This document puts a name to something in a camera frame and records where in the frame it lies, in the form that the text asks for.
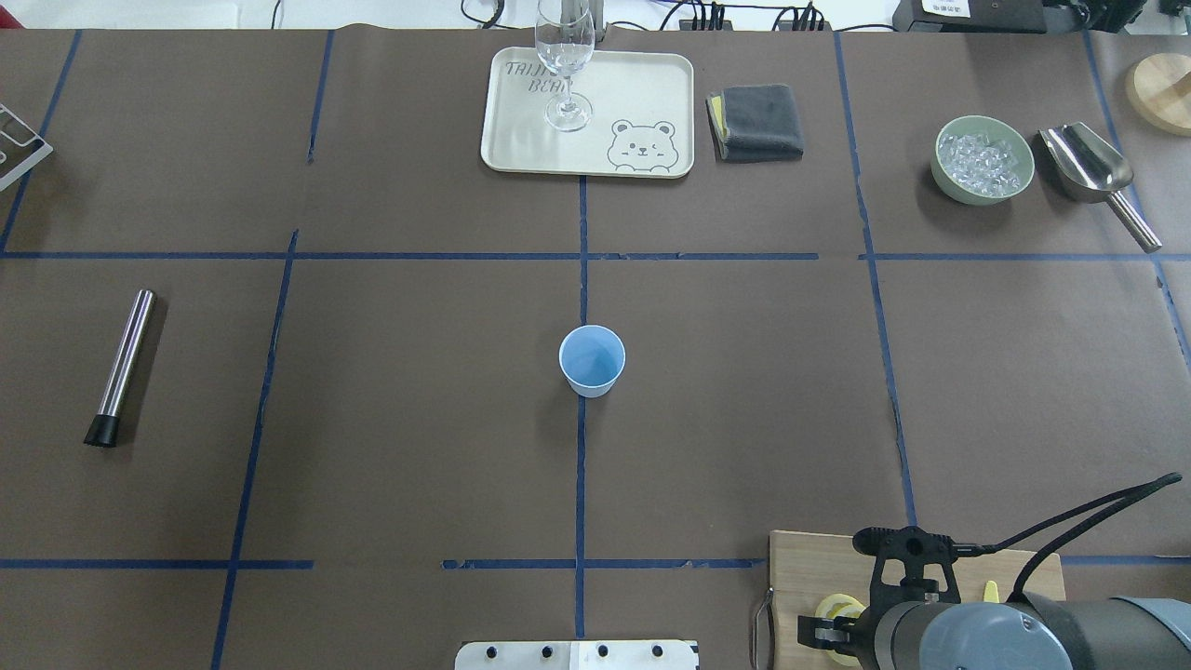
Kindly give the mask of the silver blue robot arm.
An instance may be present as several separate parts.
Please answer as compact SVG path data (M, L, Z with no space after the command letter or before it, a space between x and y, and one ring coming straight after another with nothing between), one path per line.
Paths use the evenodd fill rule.
M863 669L1187 669L1187 603L1108 597L908 602L860 616L798 618L798 643Z

